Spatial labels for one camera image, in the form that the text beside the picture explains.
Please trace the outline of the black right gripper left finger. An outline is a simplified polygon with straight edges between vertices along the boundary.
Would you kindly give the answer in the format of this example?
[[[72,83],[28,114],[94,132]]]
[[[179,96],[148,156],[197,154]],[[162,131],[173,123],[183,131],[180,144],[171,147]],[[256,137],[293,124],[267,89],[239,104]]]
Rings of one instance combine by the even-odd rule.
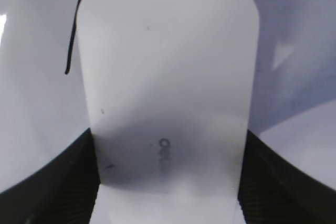
[[[89,223],[99,185],[87,129],[42,169],[1,193],[1,223]]]

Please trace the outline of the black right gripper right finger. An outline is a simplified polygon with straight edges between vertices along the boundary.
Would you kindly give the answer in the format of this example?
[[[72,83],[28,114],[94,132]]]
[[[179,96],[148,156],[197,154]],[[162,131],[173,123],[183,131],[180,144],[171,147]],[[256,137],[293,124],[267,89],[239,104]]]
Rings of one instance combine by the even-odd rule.
[[[335,190],[247,132],[238,201],[245,223],[335,223]]]

